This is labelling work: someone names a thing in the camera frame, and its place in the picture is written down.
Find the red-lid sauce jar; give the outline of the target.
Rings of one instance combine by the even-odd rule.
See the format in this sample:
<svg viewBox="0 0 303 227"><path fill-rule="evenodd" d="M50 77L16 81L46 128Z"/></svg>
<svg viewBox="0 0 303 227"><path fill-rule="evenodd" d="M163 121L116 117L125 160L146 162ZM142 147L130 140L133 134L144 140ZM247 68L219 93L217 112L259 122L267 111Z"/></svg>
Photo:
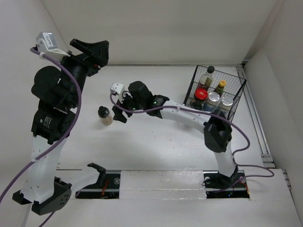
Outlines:
<svg viewBox="0 0 303 227"><path fill-rule="evenodd" d="M203 104L208 97L208 92L203 88L197 88L190 106L196 110L202 110Z"/></svg>

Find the silver-lid shaker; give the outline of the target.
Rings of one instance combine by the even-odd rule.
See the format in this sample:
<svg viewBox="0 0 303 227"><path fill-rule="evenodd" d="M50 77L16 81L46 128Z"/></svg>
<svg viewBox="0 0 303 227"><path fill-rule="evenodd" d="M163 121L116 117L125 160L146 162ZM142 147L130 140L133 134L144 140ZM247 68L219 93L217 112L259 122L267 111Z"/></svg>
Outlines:
<svg viewBox="0 0 303 227"><path fill-rule="evenodd" d="M233 105L233 98L230 96L222 96L220 103L219 103L219 107L221 109L224 109L226 111L230 111Z"/></svg>
<svg viewBox="0 0 303 227"><path fill-rule="evenodd" d="M216 105L220 101L220 96L216 92L209 92L207 100L203 105L203 111L213 112L216 109Z"/></svg>

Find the tall black-cap sauce bottle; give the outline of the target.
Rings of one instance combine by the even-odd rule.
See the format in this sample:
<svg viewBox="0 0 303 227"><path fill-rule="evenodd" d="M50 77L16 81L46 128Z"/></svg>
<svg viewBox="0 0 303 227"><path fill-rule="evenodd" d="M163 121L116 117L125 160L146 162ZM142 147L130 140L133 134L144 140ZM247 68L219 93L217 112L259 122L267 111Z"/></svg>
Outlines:
<svg viewBox="0 0 303 227"><path fill-rule="evenodd" d="M209 66L205 74L203 74L197 85L197 88L202 88L204 90L208 90L213 81L212 73L214 72L214 66Z"/></svg>

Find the yellow-cap sauce bottle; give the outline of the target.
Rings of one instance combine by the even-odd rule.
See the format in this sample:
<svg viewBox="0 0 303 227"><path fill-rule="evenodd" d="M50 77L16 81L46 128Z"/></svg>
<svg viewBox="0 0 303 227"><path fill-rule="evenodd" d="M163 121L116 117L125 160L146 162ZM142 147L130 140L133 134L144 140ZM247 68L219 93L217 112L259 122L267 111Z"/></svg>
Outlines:
<svg viewBox="0 0 303 227"><path fill-rule="evenodd" d="M220 97L223 95L223 90L226 86L226 80L220 80L217 87L214 89L214 92L216 92Z"/></svg>

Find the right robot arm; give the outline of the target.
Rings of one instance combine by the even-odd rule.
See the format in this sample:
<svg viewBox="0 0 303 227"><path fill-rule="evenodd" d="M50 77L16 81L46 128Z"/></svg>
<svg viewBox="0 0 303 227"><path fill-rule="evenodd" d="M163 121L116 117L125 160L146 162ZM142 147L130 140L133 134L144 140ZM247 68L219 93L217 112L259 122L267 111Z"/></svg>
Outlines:
<svg viewBox="0 0 303 227"><path fill-rule="evenodd" d="M214 189L224 189L236 181L238 168L232 159L232 128L222 111L200 113L166 96L153 95L140 81L131 83L127 90L123 84L114 82L110 95L118 97L112 108L115 121L126 123L133 114L146 113L198 130L204 136L205 146L214 152L218 164L218 172L205 183Z"/></svg>

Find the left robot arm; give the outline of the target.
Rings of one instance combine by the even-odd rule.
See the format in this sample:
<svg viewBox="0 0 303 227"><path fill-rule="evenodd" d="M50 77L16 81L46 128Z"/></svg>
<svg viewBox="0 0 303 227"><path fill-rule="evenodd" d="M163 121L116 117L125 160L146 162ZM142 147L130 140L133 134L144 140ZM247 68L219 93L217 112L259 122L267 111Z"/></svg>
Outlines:
<svg viewBox="0 0 303 227"><path fill-rule="evenodd" d="M62 209L72 195L86 186L101 187L105 183L105 168L90 163L77 174L61 179L56 169L62 148L74 127L81 108L81 93L87 77L108 64L109 42L86 43L73 39L70 45L80 51L66 52L62 58L52 58L54 64L41 68L35 75L31 92L39 99L32 124L33 152L28 178L12 199L31 204L37 215Z"/></svg>

